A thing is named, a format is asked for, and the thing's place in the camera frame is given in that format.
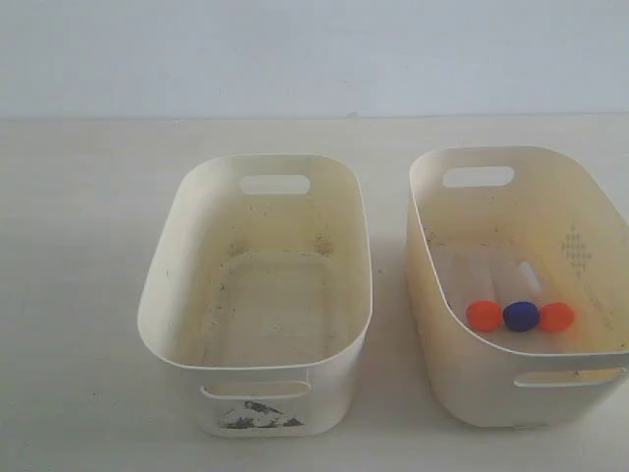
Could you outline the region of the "orange-capped clear tube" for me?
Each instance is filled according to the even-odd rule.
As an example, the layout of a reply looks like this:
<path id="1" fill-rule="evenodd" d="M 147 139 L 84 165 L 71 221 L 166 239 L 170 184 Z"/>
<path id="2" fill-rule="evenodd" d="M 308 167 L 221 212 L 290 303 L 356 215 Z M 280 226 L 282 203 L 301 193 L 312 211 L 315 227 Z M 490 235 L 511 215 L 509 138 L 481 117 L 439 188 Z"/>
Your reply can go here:
<path id="1" fill-rule="evenodd" d="M 527 285 L 532 302 L 540 314 L 538 327 L 548 332 L 568 329 L 575 320 L 575 311 L 566 302 L 550 272 L 543 265 L 520 262 L 518 269 Z"/>
<path id="2" fill-rule="evenodd" d="M 471 254 L 455 255 L 452 285 L 452 310 L 468 328 L 490 332 L 502 325 L 502 310 L 496 301 L 485 258 Z"/>

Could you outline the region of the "cream plastic bin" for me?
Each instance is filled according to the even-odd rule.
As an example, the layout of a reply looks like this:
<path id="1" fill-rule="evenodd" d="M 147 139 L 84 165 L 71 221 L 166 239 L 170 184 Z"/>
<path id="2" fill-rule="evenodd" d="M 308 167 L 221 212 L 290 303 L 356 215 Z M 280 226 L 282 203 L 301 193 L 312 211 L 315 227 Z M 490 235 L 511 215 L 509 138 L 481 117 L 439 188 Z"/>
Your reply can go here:
<path id="1" fill-rule="evenodd" d="M 359 181 L 313 154 L 217 157 L 181 181 L 138 332 L 204 431 L 301 437 L 347 414 L 372 317 Z"/>
<path id="2" fill-rule="evenodd" d="M 583 416 L 628 378 L 628 224 L 577 161 L 542 147 L 420 156 L 409 175 L 406 277 L 429 383 L 477 427 Z M 568 306 L 550 332 L 472 329 L 488 299 Z"/>

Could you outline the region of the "blue-capped clear tube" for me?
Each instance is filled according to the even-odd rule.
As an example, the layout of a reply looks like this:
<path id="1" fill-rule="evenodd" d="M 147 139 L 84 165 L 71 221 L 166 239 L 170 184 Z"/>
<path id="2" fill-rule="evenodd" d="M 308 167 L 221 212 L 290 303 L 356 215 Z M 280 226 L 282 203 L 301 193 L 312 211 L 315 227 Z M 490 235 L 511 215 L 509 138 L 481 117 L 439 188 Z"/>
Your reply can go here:
<path id="1" fill-rule="evenodd" d="M 509 253 L 497 253 L 491 262 L 496 298 L 506 327 L 524 332 L 540 323 L 541 315 L 528 282 Z"/>

